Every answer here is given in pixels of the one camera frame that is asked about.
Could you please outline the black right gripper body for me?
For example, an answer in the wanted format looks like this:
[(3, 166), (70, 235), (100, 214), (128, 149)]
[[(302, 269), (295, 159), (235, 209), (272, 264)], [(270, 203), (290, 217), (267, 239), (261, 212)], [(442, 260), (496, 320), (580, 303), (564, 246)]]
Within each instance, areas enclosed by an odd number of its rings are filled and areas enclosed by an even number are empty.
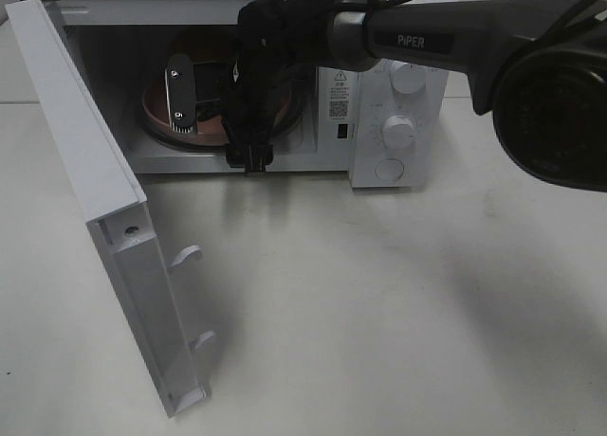
[(314, 67), (333, 61), (326, 33), (337, 3), (253, 0), (238, 13), (235, 58), (220, 64), (214, 79), (207, 77), (205, 64), (194, 69), (195, 112), (215, 107), (229, 165), (244, 166), (243, 148), (249, 144), (267, 144), (267, 165), (272, 163), (272, 141), (283, 124), (279, 115), (299, 101), (297, 84)]

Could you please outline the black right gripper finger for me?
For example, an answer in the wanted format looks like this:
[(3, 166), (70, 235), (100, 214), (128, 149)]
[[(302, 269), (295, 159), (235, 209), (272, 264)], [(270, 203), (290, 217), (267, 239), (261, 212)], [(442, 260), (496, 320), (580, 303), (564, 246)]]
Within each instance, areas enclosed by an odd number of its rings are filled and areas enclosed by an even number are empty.
[(245, 173), (264, 173), (267, 166), (268, 145), (249, 144), (243, 148)]

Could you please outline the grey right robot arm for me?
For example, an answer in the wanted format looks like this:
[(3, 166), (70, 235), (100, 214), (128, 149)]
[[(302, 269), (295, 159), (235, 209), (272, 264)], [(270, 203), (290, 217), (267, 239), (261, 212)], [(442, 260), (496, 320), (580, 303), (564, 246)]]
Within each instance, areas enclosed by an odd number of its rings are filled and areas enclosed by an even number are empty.
[(253, 0), (237, 19), (221, 116), (233, 168), (273, 159), (273, 91), (300, 66), (380, 60), (464, 74), (506, 154), (553, 185), (606, 189), (606, 0)]

